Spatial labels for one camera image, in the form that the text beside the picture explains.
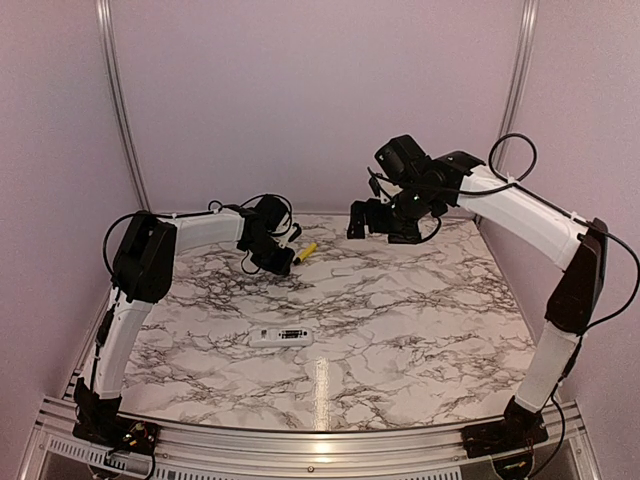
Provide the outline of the yellow handled screwdriver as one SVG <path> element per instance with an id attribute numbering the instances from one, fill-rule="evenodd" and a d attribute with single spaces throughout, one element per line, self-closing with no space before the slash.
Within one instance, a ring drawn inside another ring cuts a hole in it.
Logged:
<path id="1" fill-rule="evenodd" d="M 304 250 L 302 250 L 294 259 L 293 264 L 294 265 L 299 265 L 302 262 L 304 262 L 310 255 L 312 255 L 316 249 L 317 249 L 318 245 L 313 242 L 311 243 L 308 247 L 306 247 Z"/>

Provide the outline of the white remote control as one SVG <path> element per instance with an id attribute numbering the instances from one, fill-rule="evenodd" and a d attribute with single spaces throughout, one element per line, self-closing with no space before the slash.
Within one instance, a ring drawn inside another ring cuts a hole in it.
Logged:
<path id="1" fill-rule="evenodd" d="M 313 333 L 306 328 L 258 328 L 249 336 L 253 348 L 306 347 L 314 342 Z"/>

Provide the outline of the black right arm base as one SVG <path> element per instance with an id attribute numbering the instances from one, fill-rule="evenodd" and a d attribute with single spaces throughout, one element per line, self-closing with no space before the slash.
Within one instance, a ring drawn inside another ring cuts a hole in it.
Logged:
<path id="1" fill-rule="evenodd" d="M 466 426 L 461 430 L 461 437 L 469 458 L 530 448 L 549 439 L 540 415 Z"/>

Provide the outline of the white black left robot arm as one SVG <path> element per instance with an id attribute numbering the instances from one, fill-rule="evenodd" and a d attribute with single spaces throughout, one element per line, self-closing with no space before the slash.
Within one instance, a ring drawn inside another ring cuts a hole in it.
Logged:
<path id="1" fill-rule="evenodd" d="M 118 414 L 124 371 L 137 334 L 153 306 L 169 292 L 177 254 L 218 243 L 233 243 L 262 271 L 286 276 L 295 256 L 285 235 L 293 226 L 291 203 L 261 194 L 241 204 L 218 203 L 213 210 L 123 216 L 127 229 L 114 257 L 106 259 L 111 292 L 95 336 L 93 358 L 74 390 L 78 422 L 106 445 L 125 438 Z"/>

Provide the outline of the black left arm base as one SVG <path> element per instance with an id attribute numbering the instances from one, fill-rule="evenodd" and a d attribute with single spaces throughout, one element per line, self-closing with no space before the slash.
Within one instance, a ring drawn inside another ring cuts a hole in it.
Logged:
<path id="1" fill-rule="evenodd" d="M 160 426 L 153 422 L 116 416 L 97 425 L 78 421 L 73 436 L 119 452 L 152 455 L 155 452 Z"/>

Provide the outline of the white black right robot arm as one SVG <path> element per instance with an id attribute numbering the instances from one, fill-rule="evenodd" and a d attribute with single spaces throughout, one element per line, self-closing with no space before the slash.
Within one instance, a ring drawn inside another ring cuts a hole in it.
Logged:
<path id="1" fill-rule="evenodd" d="M 606 226 L 560 211 L 464 151 L 432 158 L 411 136 L 402 135 L 374 158 L 383 172 L 370 176 L 372 198 L 351 204 L 348 238 L 384 234 L 391 244 L 417 245 L 427 240 L 419 220 L 461 208 L 523 240 L 562 273 L 547 301 L 545 325 L 525 378 L 495 428 L 496 440 L 515 448 L 533 433 L 534 416 L 577 356 L 603 288 Z"/>

